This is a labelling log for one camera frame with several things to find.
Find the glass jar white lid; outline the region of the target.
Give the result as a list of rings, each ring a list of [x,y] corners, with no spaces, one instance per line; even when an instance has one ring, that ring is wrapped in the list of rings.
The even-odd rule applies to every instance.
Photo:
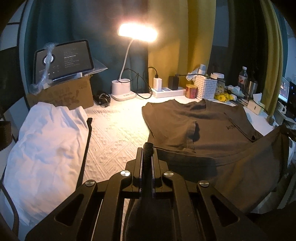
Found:
[[[215,94],[216,95],[223,94],[224,89],[225,89],[224,74],[214,72],[214,73],[211,74],[211,77],[217,80]]]

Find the red gold tin can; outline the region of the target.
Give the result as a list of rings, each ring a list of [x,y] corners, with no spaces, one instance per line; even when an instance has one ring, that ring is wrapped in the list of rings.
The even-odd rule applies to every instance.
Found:
[[[196,87],[196,85],[187,84],[186,85],[186,91],[185,91],[185,97],[188,98],[188,99],[196,98],[197,90],[198,90],[198,88]]]

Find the yellow snack bag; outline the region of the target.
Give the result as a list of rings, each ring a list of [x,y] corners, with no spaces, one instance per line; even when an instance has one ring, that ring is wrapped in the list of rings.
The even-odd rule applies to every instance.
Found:
[[[231,100],[236,101],[236,96],[234,94],[228,94],[228,93],[215,94],[214,98],[220,102],[228,102]]]

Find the white charger plug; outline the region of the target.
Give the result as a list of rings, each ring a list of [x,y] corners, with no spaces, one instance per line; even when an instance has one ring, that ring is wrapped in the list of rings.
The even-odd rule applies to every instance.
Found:
[[[157,92],[161,92],[162,90],[162,79],[154,77],[153,79],[153,89]]]

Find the tissue box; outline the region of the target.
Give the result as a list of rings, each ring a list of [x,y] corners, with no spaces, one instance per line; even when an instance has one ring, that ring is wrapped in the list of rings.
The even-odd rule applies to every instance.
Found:
[[[265,105],[261,103],[262,93],[253,94],[252,99],[248,101],[247,108],[255,113],[260,115],[265,110]]]

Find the white mug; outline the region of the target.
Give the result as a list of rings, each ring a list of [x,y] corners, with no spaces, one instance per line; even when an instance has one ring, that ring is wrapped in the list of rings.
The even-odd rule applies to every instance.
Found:
[[[281,102],[277,102],[276,104],[276,110],[281,113],[281,114],[286,114],[287,112],[287,107],[284,106]]]

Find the steel thermos cup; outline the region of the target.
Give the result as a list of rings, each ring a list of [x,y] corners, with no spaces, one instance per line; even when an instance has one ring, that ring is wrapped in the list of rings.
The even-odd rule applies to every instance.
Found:
[[[245,96],[247,99],[252,99],[253,94],[256,92],[257,90],[257,81],[250,81],[248,80],[247,85],[246,85],[246,93]]]

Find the cardboard box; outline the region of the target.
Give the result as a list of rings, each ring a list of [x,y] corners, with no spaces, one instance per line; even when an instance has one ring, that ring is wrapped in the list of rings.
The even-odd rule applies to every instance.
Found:
[[[94,100],[90,84],[91,76],[69,80],[45,90],[39,94],[27,95],[29,106],[32,107],[38,102],[50,103],[54,106],[66,106],[70,110],[81,106],[84,109],[92,107]]]

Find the brown t-shirt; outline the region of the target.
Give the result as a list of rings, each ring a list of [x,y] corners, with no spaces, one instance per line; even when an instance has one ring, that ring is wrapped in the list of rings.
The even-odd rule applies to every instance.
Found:
[[[288,128],[262,135],[243,107],[208,100],[147,103],[142,117],[149,129],[142,196],[128,207],[125,240],[288,237],[288,208],[253,213],[287,173]],[[153,194],[153,148],[168,165],[169,193]]]

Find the black power adapter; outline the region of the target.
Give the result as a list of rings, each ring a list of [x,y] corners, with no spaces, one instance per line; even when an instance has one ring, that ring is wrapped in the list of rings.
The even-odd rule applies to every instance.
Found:
[[[169,76],[168,89],[178,90],[178,87],[179,87],[179,77],[178,76]]]

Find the white cloth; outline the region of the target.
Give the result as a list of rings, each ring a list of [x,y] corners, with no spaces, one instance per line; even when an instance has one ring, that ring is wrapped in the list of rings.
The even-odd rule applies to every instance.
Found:
[[[76,189],[89,128],[83,107],[69,110],[39,102],[20,128],[4,173],[4,187],[16,207],[18,238]]]

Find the white desk lamp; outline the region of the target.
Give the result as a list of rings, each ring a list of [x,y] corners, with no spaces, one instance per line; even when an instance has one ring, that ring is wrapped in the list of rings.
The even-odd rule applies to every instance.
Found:
[[[150,93],[147,72],[147,45],[158,37],[158,31],[147,23],[128,21],[122,23],[117,34],[128,43],[122,68],[118,77],[111,82],[111,97],[115,101],[126,101]]]

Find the white power strip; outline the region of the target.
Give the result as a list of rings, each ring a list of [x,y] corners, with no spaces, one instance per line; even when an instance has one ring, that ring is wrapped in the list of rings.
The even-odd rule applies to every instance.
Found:
[[[178,87],[177,90],[171,90],[167,87],[161,89],[161,91],[157,91],[152,88],[152,95],[155,98],[163,98],[163,97],[175,97],[185,95],[186,90],[182,87]]]

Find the teal curtain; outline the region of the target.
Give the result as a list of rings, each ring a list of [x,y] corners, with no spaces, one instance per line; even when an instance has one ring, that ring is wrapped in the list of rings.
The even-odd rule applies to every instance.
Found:
[[[147,7],[147,1],[28,1],[22,21],[23,81],[32,83],[35,52],[47,43],[87,40],[91,56],[107,67],[92,76],[92,91],[110,93],[128,43],[117,30],[124,22],[143,22]]]

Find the plastic water bottle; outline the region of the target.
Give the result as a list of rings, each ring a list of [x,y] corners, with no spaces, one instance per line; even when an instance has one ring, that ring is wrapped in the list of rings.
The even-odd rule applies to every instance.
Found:
[[[241,70],[241,72],[239,73],[239,76],[238,76],[238,86],[240,87],[240,89],[245,88],[247,80],[248,80],[247,68],[245,66],[243,66],[242,70]]]

